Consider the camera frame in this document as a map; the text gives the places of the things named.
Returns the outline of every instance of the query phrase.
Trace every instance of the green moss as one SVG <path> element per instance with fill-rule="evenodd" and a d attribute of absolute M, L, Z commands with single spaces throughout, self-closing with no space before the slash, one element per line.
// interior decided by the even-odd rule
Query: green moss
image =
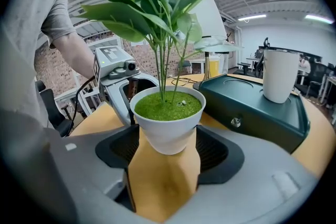
<path fill-rule="evenodd" d="M 159 92 L 147 95 L 135 105 L 135 112 L 151 120 L 174 121 L 194 115 L 202 108 L 197 98 L 184 92 L 176 92 L 172 104 L 173 93 L 166 92 L 166 101 L 163 103 Z"/>

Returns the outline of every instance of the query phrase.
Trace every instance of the dark green tray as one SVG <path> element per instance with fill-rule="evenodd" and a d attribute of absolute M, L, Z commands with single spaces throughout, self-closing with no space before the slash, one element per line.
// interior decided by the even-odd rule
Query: dark green tray
<path fill-rule="evenodd" d="M 239 133 L 263 138 L 293 152 L 306 138 L 310 122 L 302 96 L 291 94 L 283 104 L 269 101 L 261 83 L 219 76 L 202 82 L 198 90 L 206 98 L 205 112 Z M 240 119 L 240 126 L 232 124 Z"/>

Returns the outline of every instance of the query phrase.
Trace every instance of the artificial plant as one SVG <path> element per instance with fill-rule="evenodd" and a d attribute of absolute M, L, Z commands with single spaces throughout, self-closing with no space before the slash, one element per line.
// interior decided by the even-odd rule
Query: artificial plant
<path fill-rule="evenodd" d="M 101 21 L 116 35 L 132 42 L 145 39 L 154 51 L 161 100 L 165 101 L 167 67 L 172 47 L 177 50 L 180 63 L 198 53 L 186 55 L 188 41 L 199 41 L 202 29 L 195 14 L 188 12 L 201 0 L 108 0 L 108 3 L 87 6 L 79 17 Z M 181 41 L 175 35 L 185 35 Z"/>

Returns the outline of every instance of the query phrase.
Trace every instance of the fluorescent light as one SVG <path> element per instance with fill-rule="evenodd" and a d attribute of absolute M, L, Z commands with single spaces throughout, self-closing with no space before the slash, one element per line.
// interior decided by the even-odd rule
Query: fluorescent light
<path fill-rule="evenodd" d="M 238 20 L 250 20 L 250 19 L 265 18 L 265 17 L 266 17 L 266 15 L 263 14 L 263 15 L 256 15 L 256 16 L 250 16 L 250 17 L 240 18 Z"/>
<path fill-rule="evenodd" d="M 327 24 L 332 24 L 334 21 L 323 18 L 323 17 L 319 17 L 319 16 L 315 16 L 315 15 L 307 15 L 305 17 L 306 19 L 311 19 L 311 20 L 319 20 L 320 22 L 324 22 Z"/>

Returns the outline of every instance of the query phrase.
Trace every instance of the brick wall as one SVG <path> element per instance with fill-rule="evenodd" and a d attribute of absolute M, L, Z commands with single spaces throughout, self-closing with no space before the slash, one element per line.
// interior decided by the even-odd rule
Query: brick wall
<path fill-rule="evenodd" d="M 225 26 L 227 33 L 233 32 L 229 37 L 229 41 L 235 42 L 235 33 L 234 30 Z M 104 38 L 109 36 L 110 33 L 102 34 L 99 38 Z M 94 41 L 96 36 L 91 37 L 90 41 Z M 131 47 L 130 42 L 123 40 L 124 50 L 135 56 L 139 61 L 140 65 L 151 75 L 157 77 L 156 64 L 155 64 L 155 55 L 149 45 L 142 45 Z M 192 53 L 192 45 L 187 46 L 187 54 Z M 192 56 L 190 59 L 203 58 L 203 54 L 197 54 Z M 179 57 L 177 55 L 176 49 L 172 48 L 169 56 L 169 67 L 168 75 L 177 75 L 177 63 Z M 72 71 L 70 66 L 63 60 L 62 55 L 57 49 L 49 49 L 48 44 L 42 45 L 35 53 L 35 70 L 37 72 L 37 80 L 42 80 L 47 88 L 53 90 L 54 95 L 57 96 L 67 90 L 70 90 L 76 86 L 75 80 L 72 76 Z M 188 68 L 184 68 L 181 74 L 187 74 Z M 193 65 L 193 73 L 200 73 L 200 65 Z M 85 82 L 84 77 L 80 77 L 80 82 Z"/>

